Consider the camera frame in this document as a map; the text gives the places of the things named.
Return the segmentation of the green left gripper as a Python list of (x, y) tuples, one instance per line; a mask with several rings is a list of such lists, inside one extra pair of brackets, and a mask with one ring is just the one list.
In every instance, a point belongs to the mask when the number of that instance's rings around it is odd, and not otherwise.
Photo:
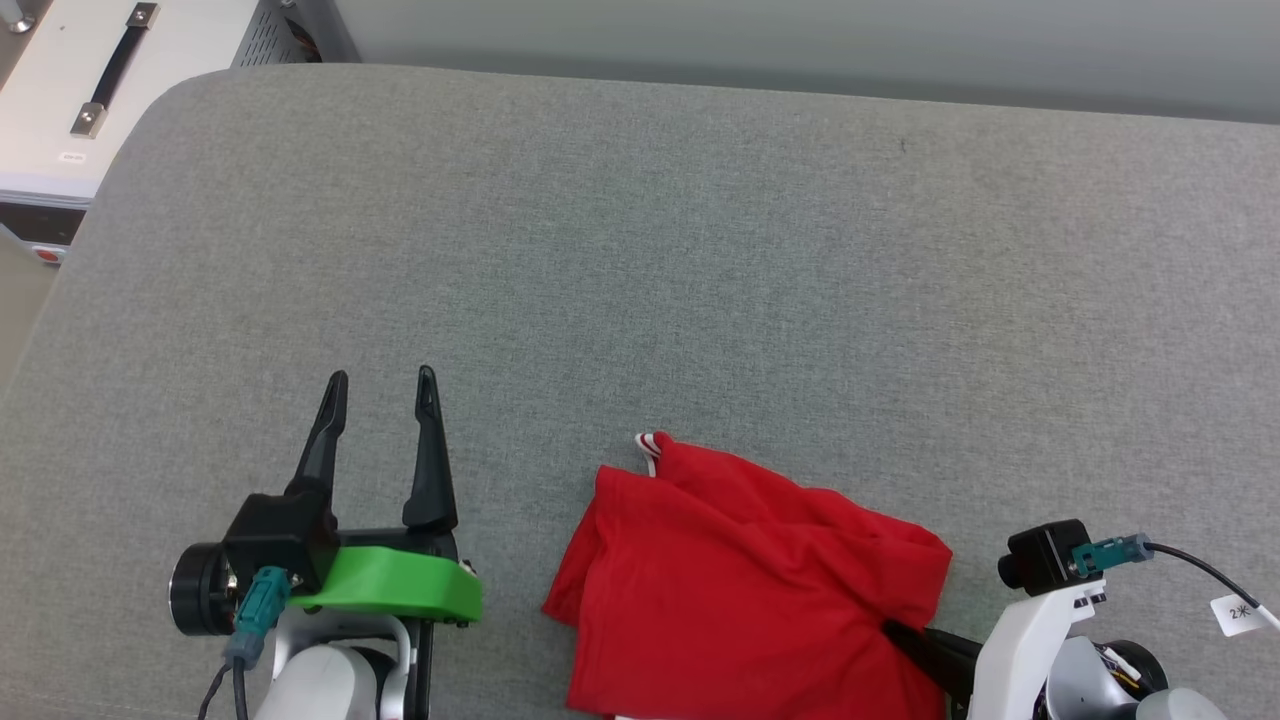
[[(332, 497), (348, 388), (347, 372), (330, 375), (285, 495), (312, 492)], [(419, 441), (412, 486), (402, 507), (402, 523), (412, 530), (340, 533), (340, 547), (323, 588), (310, 594), (293, 593), (291, 607), (416, 618), (460, 626), (481, 621), (483, 583), (460, 559), (451, 534), (458, 525), (458, 512), (439, 386), (429, 365), (419, 369), (413, 413)]]

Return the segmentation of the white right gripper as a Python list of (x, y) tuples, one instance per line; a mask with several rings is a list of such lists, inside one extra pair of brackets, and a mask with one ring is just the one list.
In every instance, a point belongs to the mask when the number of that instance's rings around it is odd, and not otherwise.
[(1094, 644), (1070, 639), (1094, 616), (1103, 585), (1069, 585), (1020, 600), (986, 643), (934, 628), (884, 621), (884, 637), (945, 693), (972, 693), (969, 719), (1107, 719), (1108, 673)]

